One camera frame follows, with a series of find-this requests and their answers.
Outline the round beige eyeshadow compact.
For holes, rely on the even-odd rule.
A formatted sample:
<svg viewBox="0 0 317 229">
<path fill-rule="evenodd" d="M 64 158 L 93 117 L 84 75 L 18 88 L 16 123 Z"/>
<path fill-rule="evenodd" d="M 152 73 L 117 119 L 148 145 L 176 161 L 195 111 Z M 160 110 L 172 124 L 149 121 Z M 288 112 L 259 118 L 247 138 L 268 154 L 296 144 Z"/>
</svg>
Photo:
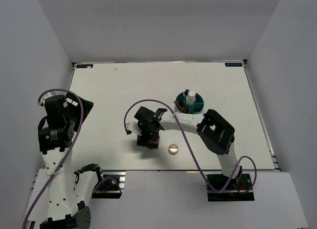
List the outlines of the round beige eyeshadow compact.
<svg viewBox="0 0 317 229">
<path fill-rule="evenodd" d="M 168 147 L 168 153 L 170 155 L 176 155 L 178 153 L 178 146 L 175 144 L 171 144 Z"/>
</svg>

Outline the square eyeshadow palette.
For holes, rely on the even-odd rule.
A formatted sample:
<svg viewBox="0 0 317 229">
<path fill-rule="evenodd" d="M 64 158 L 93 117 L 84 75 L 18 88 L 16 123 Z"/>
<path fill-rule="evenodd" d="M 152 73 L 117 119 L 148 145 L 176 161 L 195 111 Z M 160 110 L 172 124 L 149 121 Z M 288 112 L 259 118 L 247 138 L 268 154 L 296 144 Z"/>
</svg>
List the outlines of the square eyeshadow palette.
<svg viewBox="0 0 317 229">
<path fill-rule="evenodd" d="M 147 140 L 146 142 L 148 148 L 158 148 L 159 141 L 158 140 Z"/>
</svg>

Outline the red lip gloss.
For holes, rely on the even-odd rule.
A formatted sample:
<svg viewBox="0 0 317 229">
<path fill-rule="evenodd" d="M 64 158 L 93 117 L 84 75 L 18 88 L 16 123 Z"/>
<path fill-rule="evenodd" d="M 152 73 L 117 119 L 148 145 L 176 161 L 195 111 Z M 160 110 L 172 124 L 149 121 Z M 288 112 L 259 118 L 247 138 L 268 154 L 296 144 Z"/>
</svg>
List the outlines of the red lip gloss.
<svg viewBox="0 0 317 229">
<path fill-rule="evenodd" d="M 182 112 L 182 113 L 186 112 L 185 107 L 184 107 L 184 106 L 182 106 L 182 105 L 180 105 L 180 103 L 179 103 L 179 102 L 174 101 L 174 104 L 175 104 L 175 106 L 177 107 L 177 109 L 178 109 L 180 112 Z"/>
</svg>

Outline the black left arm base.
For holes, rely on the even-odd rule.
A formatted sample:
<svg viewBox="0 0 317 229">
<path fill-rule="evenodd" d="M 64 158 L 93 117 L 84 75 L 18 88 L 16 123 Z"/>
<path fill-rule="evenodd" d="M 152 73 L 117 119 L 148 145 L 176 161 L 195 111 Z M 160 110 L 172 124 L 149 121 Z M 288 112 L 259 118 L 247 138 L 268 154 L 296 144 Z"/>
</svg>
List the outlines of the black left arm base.
<svg viewBox="0 0 317 229">
<path fill-rule="evenodd" d="M 107 180 L 92 193 L 93 199 L 119 199 L 124 189 L 126 172 L 105 171 Z"/>
</svg>

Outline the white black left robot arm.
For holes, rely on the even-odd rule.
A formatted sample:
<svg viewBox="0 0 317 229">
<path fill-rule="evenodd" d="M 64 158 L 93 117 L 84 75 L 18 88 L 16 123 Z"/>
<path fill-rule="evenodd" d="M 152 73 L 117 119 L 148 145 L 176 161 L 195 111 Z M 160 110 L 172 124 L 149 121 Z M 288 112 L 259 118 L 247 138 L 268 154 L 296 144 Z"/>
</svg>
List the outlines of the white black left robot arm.
<svg viewBox="0 0 317 229">
<path fill-rule="evenodd" d="M 105 177 L 98 164 L 75 169 L 71 147 L 93 103 L 72 94 L 47 98 L 42 106 L 46 116 L 38 125 L 38 140 L 48 185 L 49 209 L 42 229 L 88 229 L 91 225 L 89 201 L 93 189 L 101 188 Z"/>
</svg>

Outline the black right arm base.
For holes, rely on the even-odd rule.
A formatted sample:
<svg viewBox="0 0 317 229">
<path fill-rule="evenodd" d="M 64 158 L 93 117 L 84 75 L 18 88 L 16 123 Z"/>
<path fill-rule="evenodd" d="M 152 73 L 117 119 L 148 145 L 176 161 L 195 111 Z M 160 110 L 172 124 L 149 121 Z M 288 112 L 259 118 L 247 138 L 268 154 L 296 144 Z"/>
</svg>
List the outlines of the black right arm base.
<svg viewBox="0 0 317 229">
<path fill-rule="evenodd" d="M 208 181 L 216 190 L 221 190 L 226 183 L 226 177 L 222 174 L 206 175 Z M 250 174 L 242 174 L 240 180 L 237 182 L 231 180 L 227 188 L 220 194 L 215 193 L 209 186 L 207 186 L 208 202 L 238 202 L 238 201 L 254 201 L 253 190 Z"/>
</svg>

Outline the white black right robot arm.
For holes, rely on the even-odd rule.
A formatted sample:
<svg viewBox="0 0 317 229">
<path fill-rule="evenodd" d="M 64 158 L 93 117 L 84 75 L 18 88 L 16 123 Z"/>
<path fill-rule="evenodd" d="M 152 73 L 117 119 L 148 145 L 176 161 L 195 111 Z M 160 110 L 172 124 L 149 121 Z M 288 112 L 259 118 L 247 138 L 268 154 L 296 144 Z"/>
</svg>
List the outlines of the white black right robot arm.
<svg viewBox="0 0 317 229">
<path fill-rule="evenodd" d="M 241 184 L 242 167 L 235 151 L 235 129 L 218 112 L 209 109 L 204 114 L 168 113 L 159 108 L 153 112 L 143 106 L 134 115 L 128 129 L 137 135 L 137 145 L 149 149 L 159 147 L 159 132 L 180 130 L 197 134 L 205 147 L 217 155 L 221 179 L 229 189 Z"/>
</svg>

